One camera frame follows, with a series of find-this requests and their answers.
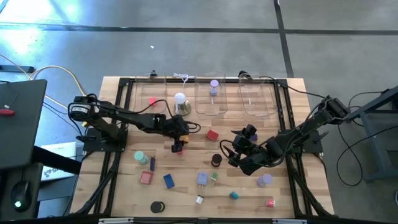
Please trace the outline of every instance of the clear plastic bin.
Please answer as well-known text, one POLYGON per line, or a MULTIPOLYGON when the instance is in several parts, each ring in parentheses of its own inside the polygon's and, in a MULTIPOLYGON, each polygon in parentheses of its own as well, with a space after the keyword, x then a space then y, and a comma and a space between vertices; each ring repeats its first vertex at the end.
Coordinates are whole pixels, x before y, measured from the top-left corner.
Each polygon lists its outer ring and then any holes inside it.
MULTIPOLYGON (((150 77, 148 74, 136 76, 135 104, 133 111, 140 111, 148 107, 153 101, 166 100, 166 76, 157 74, 150 77)), ((165 102, 158 102, 143 113, 162 113, 166 109, 165 102)))
POLYGON ((256 73, 239 77, 239 90, 245 120, 266 119, 277 112, 274 84, 271 79, 256 73))
POLYGON ((228 111, 225 74, 195 75, 195 110, 199 119, 221 119, 228 111))

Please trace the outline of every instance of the white paper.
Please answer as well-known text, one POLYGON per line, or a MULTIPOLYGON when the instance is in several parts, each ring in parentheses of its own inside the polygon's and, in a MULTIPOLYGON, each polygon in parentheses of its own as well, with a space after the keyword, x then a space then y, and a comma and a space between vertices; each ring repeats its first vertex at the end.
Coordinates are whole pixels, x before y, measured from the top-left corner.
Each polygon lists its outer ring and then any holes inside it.
MULTIPOLYGON (((58 155, 76 160, 76 157, 74 157, 76 156, 76 142, 46 145, 42 146, 42 148, 58 155)), ((54 169, 52 167, 43 167, 42 181, 62 179, 66 177, 73 177, 73 174, 54 169)))

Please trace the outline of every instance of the concrete floor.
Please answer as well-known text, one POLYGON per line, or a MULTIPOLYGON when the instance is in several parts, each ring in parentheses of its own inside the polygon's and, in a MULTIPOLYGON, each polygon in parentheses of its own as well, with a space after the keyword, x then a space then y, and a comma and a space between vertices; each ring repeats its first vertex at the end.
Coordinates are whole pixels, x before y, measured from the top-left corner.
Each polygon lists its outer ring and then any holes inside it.
MULTIPOLYGON (((393 0, 279 2, 285 29, 398 29, 398 2, 393 0)), ((9 0, 0 13, 0 22, 108 27, 280 27, 273 0, 36 0, 34 3, 9 0)), ((273 77, 293 75, 305 79, 308 91, 331 95, 344 103, 356 93, 383 91, 398 84, 398 36, 382 35, 382 32, 373 32, 373 35, 288 34, 288 58, 282 53, 278 33, 71 32, 0 27, 3 28, 0 29, 0 53, 19 65, 64 66, 77 75, 88 93, 99 92, 105 75, 136 75, 153 69, 166 74, 219 70, 233 77, 240 70, 273 77), (286 72, 285 61, 291 62, 293 74, 286 72)), ((60 70, 46 70, 39 76, 49 81, 47 94, 64 104, 80 94, 73 80, 60 70)), ((0 73, 0 79, 24 80, 25 76, 0 73)), ((360 96, 353 104, 363 105, 374 97, 360 96)), ((309 98, 312 106, 320 100, 309 98)), ((336 214, 345 218, 398 222, 394 200, 398 180, 344 186, 336 174, 336 160, 346 146, 336 126, 325 126, 322 130, 330 132, 323 139, 323 147, 336 214)), ((349 144, 365 137, 364 131, 354 124, 344 124, 341 130, 349 144)), ((75 135, 71 127, 43 110, 36 145, 74 141, 75 135)), ((354 150, 364 173, 372 172, 375 163, 367 142, 354 150)), ((358 164, 349 153, 340 169, 345 180, 354 182, 358 178, 358 164)), ((60 215, 66 202, 65 198, 47 201, 40 206, 39 215, 60 215)))

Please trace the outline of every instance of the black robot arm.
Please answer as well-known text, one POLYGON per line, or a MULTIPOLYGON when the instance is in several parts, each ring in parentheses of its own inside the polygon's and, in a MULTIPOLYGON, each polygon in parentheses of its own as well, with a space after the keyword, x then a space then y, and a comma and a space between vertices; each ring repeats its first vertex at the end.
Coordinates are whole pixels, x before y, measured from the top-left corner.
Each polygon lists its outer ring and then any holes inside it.
POLYGON ((322 100, 317 109, 317 112, 302 124, 287 133, 271 137, 260 145, 249 140, 257 131, 249 124, 242 131, 233 131, 236 134, 232 143, 234 151, 225 146, 221 146, 221 150, 226 149, 229 163, 235 167, 239 166, 246 175, 251 175, 260 167, 275 167, 282 163, 292 148, 302 146, 310 133, 326 124, 341 124, 350 113, 339 99, 329 96, 322 100))
MULTIPOLYGON (((165 114, 145 113, 140 114, 114 106, 108 101, 100 101, 94 95, 77 96, 70 104, 69 116, 75 121, 85 121, 101 133, 106 142, 125 141, 123 129, 116 124, 106 122, 103 118, 112 118, 122 123, 133 124, 145 133, 161 134, 174 139, 172 152, 180 152, 184 142, 180 136, 190 133, 189 122, 183 120, 181 115, 166 118, 165 114)), ((78 136, 79 140, 90 136, 78 136)))

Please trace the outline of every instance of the wooden table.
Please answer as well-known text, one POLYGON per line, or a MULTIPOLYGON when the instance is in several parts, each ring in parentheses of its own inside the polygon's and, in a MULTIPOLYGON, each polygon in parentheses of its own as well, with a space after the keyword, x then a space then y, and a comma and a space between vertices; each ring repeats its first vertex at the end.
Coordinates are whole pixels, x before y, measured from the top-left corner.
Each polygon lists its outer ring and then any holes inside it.
MULTIPOLYGON (((99 98, 115 102, 120 77, 104 77, 99 98)), ((288 84, 298 90, 305 91, 301 78, 290 78, 288 84)), ((181 91, 180 83, 167 84, 167 101, 174 104, 174 94, 181 91)), ((285 162, 275 168, 261 168, 250 177, 244 175, 239 168, 229 165, 223 156, 219 168, 211 166, 211 157, 220 153, 219 140, 233 140, 231 130, 239 130, 248 123, 255 125, 259 141, 277 134, 280 129, 277 113, 265 120, 243 120, 243 106, 238 92, 238 84, 227 84, 228 112, 223 119, 199 119, 195 112, 195 90, 193 83, 185 84, 184 93, 192 104, 192 112, 184 117, 185 120, 201 124, 201 131, 190 134, 190 143, 184 146, 184 154, 171 153, 172 139, 156 134, 146 134, 133 125, 129 127, 129 139, 126 150, 122 154, 119 166, 118 180, 114 194, 112 216, 127 217, 223 217, 223 218, 269 218, 294 217, 292 199, 290 196, 289 180, 285 162), (209 129, 220 134, 217 142, 209 141, 205 135, 209 129), (149 170, 149 163, 141 166, 134 160, 134 153, 144 151, 149 157, 156 158, 156 167, 152 184, 139 183, 141 173, 149 170), (198 172, 218 173, 215 184, 209 184, 203 189, 197 186, 198 172), (175 187, 167 189, 163 176, 171 174, 175 187), (273 183, 267 187, 259 187, 257 178, 262 174, 271 174, 273 183), (229 193, 235 191, 239 199, 233 200, 229 193), (201 205, 195 203, 197 195, 201 193, 204 201, 201 205), (274 199, 276 207, 265 206, 267 199, 274 199), (165 203, 162 213, 152 213, 150 205, 153 201, 165 203)), ((131 107, 134 108, 135 90, 131 96, 131 107)), ((304 121, 310 112, 308 98, 289 90, 296 124, 304 121)), ((103 163, 103 152, 94 152, 84 160, 71 212, 77 211, 89 199, 98 185, 103 163)), ((328 184, 321 162, 313 155, 303 155, 303 164, 309 189, 319 202, 333 213, 328 184)), ((302 192, 298 190, 300 208, 304 211, 302 192)), ((108 197, 108 187, 104 191, 101 211, 104 209, 108 197)))

